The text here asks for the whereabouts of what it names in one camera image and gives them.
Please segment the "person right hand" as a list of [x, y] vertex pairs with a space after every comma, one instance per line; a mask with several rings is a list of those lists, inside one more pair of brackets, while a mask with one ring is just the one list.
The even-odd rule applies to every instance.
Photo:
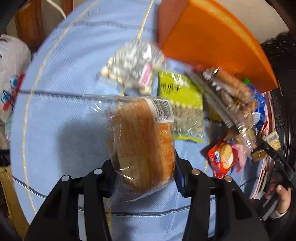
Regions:
[[284, 216], [289, 210], [290, 203], [291, 203], [292, 190], [290, 187], [286, 189], [283, 187], [283, 185], [280, 185], [280, 184], [275, 187], [275, 183], [271, 182], [270, 187], [268, 188], [268, 191], [265, 194], [265, 197], [269, 198], [273, 190], [276, 190], [276, 193], [278, 194], [278, 197], [280, 198], [280, 200], [269, 217], [272, 219], [277, 219]]

